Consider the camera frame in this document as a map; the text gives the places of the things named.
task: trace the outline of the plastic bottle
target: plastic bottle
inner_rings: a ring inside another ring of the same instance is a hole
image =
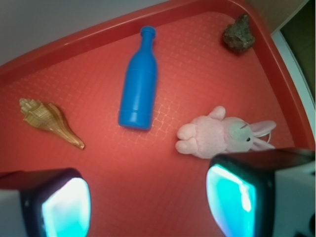
[[[152,52],[156,31],[145,26],[141,36],[141,46],[127,68],[118,123],[128,128],[149,130],[157,84],[157,63]]]

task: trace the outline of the conch shell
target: conch shell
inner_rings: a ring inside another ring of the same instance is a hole
[[[83,141],[68,127],[59,109],[52,103],[43,104],[39,100],[20,99],[21,112],[25,114],[24,121],[30,126],[50,131],[74,146],[83,149]]]

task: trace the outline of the brown rock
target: brown rock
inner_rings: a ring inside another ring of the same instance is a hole
[[[255,43],[255,37],[249,29],[249,16],[241,15],[234,24],[229,24],[223,34],[223,40],[236,53],[244,53]]]

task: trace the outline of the orange tray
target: orange tray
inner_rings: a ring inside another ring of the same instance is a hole
[[[221,36],[245,12],[256,43],[237,56]],[[148,132],[118,125],[125,71],[145,25],[157,30],[158,62]],[[20,98],[58,106],[85,149],[25,124]],[[178,128],[215,106],[249,123],[274,120],[277,148],[315,149],[267,29],[240,0],[171,0],[45,45],[0,67],[0,99],[0,172],[78,169],[91,190],[90,236],[222,235],[206,199],[209,160],[174,147]]]

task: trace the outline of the pink stuffed animal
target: pink stuffed animal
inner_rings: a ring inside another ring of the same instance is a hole
[[[216,107],[208,116],[195,118],[180,127],[176,149],[182,154],[212,158],[218,153],[262,151],[274,146],[259,139],[276,127],[273,121],[247,124],[240,118],[225,118],[226,110]]]

